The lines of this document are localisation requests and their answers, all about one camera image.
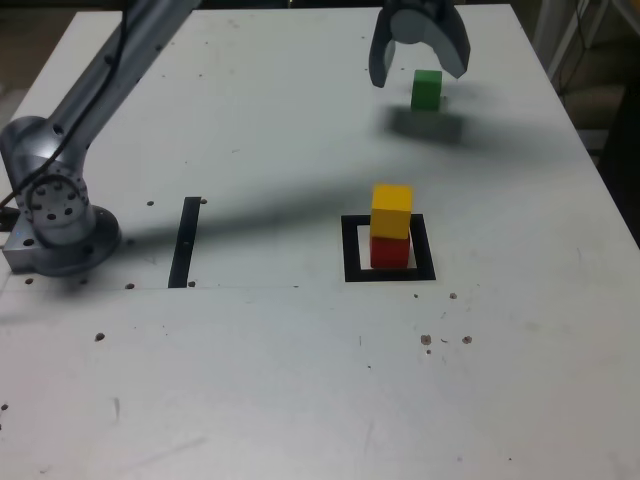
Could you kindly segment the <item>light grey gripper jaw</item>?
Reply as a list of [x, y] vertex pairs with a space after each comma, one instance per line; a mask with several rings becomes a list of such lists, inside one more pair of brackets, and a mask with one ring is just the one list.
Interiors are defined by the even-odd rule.
[[467, 72], [471, 47], [453, 1], [399, 1], [390, 27], [396, 42], [431, 47], [452, 77], [459, 79]]

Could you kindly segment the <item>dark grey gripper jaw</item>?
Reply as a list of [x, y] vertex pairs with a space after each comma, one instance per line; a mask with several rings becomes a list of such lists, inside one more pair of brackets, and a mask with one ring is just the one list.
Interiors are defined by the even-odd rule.
[[396, 1], [384, 2], [371, 39], [368, 71], [371, 83], [377, 88], [385, 86], [395, 53], [391, 19], [396, 12], [396, 7]]

